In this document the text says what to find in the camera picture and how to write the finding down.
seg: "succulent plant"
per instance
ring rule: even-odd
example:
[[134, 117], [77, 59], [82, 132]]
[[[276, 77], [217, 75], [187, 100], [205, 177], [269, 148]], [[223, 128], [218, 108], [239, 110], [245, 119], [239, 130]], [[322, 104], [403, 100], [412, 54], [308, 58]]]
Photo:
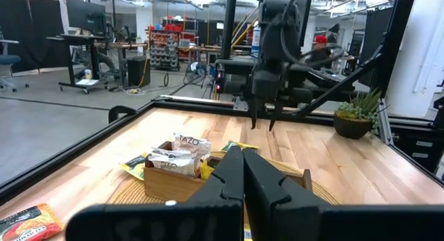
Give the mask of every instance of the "succulent plant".
[[354, 99], [350, 99], [350, 102], [341, 102], [334, 113], [344, 119], [371, 121], [373, 123], [371, 133], [379, 134], [380, 123], [376, 110], [381, 93], [378, 90], [371, 91], [367, 95], [359, 93]]

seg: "snack bag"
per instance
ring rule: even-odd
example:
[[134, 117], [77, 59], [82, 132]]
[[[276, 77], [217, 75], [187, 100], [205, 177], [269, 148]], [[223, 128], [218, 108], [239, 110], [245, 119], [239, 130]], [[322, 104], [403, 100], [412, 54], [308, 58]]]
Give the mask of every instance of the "snack bag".
[[194, 166], [199, 170], [200, 160], [206, 160], [211, 153], [211, 142], [174, 133], [173, 150], [188, 150], [194, 159]]
[[228, 144], [222, 148], [222, 151], [227, 152], [233, 146], [239, 146], [239, 147], [241, 147], [241, 149], [249, 148], [249, 149], [252, 149], [255, 152], [257, 152], [257, 150], [259, 149], [258, 146], [254, 146], [254, 145], [251, 145], [251, 144], [244, 144], [244, 143], [228, 140]]
[[194, 159], [189, 151], [168, 151], [153, 147], [153, 152], [148, 155], [148, 160], [156, 168], [197, 177]]
[[62, 229], [60, 219], [42, 203], [0, 220], [0, 241], [40, 241]]
[[129, 174], [133, 175], [134, 177], [140, 179], [141, 181], [144, 180], [144, 168], [145, 168], [145, 159], [147, 157], [147, 153], [143, 153], [142, 155], [133, 158], [132, 160], [120, 164], [120, 167], [127, 171]]
[[203, 180], [207, 180], [211, 173], [216, 169], [216, 166], [219, 164], [220, 160], [218, 158], [210, 157], [200, 164], [200, 177]]

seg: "yellow cable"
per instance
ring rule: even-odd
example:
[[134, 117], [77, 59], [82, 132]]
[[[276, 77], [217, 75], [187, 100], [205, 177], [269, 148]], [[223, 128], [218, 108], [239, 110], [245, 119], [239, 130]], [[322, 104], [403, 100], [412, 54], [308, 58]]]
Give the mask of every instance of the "yellow cable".
[[207, 45], [210, 42], [210, 10], [208, 9], [208, 20], [207, 20]]
[[148, 36], [149, 36], [149, 39], [148, 39], [148, 49], [147, 49], [148, 54], [146, 55], [146, 58], [145, 58], [144, 73], [142, 74], [142, 78], [140, 79], [140, 83], [139, 83], [139, 85], [137, 86], [138, 88], [140, 88], [140, 86], [141, 86], [142, 83], [144, 82], [145, 72], [146, 72], [146, 64], [148, 64], [148, 57], [149, 57], [149, 54], [150, 54], [151, 27], [149, 27], [149, 30], [148, 30]]
[[245, 35], [248, 33], [248, 30], [250, 30], [250, 28], [253, 27], [253, 25], [255, 24], [256, 21], [257, 21], [257, 17], [255, 20], [253, 20], [253, 22], [250, 25], [248, 25], [247, 29], [245, 29], [245, 31], [237, 38], [237, 40], [233, 43], [233, 45], [231, 45], [231, 48], [236, 46], [237, 43], [239, 43], [245, 37]]
[[255, 11], [256, 11], [256, 9], [252, 9], [250, 12], [246, 13], [242, 17], [241, 21], [237, 24], [236, 28], [233, 30], [233, 36], [236, 34], [236, 31], [237, 31], [238, 27], [240, 27], [244, 23], [244, 18], [247, 19], [247, 17], [252, 15]]
[[235, 33], [236, 33], [236, 31], [237, 31], [237, 29], [241, 26], [241, 24], [242, 24], [242, 21], [244, 20], [244, 18], [247, 16], [247, 14], [248, 13], [246, 13], [242, 18], [241, 18], [241, 21], [237, 24], [237, 26], [236, 26], [236, 28], [233, 30], [233, 34], [232, 34], [232, 36], [234, 36], [235, 35]]

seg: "office chair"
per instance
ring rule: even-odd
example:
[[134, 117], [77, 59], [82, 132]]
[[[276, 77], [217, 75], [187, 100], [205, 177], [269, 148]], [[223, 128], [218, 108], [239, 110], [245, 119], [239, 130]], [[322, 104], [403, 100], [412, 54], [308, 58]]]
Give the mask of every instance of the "office chair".
[[12, 79], [12, 65], [22, 60], [19, 56], [8, 55], [8, 44], [19, 44], [19, 42], [15, 40], [0, 40], [0, 43], [3, 45], [3, 54], [0, 55], [0, 88], [10, 87], [12, 92], [17, 92], [14, 83], [6, 79]]

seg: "red snack bag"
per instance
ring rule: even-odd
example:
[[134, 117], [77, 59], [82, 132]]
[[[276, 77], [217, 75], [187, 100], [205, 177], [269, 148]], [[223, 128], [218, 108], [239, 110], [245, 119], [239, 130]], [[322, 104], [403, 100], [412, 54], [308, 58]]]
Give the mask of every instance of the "red snack bag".
[[40, 241], [62, 229], [60, 219], [42, 203], [0, 220], [0, 241]]

